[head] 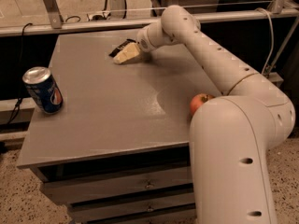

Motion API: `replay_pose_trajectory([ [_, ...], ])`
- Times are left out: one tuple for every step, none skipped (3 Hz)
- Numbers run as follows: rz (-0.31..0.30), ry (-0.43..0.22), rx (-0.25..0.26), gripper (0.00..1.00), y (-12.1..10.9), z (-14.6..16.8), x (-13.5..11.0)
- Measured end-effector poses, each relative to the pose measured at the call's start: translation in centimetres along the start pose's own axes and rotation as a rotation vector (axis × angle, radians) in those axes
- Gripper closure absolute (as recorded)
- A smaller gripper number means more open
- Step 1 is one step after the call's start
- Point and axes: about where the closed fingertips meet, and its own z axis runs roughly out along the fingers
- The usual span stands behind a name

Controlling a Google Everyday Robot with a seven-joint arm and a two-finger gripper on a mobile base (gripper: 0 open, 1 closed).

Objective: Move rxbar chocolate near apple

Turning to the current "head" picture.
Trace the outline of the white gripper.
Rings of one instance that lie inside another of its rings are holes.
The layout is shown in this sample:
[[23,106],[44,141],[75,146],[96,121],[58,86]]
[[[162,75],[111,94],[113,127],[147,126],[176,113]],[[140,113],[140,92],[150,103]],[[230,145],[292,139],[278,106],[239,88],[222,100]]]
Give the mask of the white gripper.
[[140,56],[141,49],[145,52],[151,52],[159,47],[171,45],[172,39],[163,30],[162,24],[156,21],[137,33],[136,43],[126,45],[113,58],[113,62],[115,64],[130,62]]

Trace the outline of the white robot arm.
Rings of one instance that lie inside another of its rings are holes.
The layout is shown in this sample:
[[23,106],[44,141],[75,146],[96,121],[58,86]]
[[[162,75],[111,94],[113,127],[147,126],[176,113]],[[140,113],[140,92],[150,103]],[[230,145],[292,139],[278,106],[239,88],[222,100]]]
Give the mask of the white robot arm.
[[190,160],[196,224],[278,224],[266,152],[295,124],[290,98],[265,76],[205,35],[185,8],[167,7],[114,57],[182,44],[220,92],[193,114]]

